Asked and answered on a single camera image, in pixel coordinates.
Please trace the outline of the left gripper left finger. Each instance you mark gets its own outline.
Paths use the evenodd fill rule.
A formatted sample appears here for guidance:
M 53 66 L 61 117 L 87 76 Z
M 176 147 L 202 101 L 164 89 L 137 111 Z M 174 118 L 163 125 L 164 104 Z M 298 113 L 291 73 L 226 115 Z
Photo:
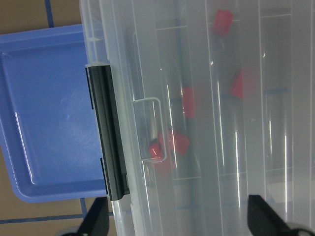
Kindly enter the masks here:
M 106 197 L 94 200 L 90 210 L 80 225 L 77 236 L 106 236 L 109 232 L 109 211 Z

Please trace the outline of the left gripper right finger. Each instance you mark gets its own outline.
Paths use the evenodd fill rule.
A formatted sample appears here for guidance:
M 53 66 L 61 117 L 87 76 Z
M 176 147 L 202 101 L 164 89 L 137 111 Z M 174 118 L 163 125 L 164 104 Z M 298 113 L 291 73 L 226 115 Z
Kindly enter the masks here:
M 247 225 L 253 236 L 295 235 L 260 195 L 248 197 Z

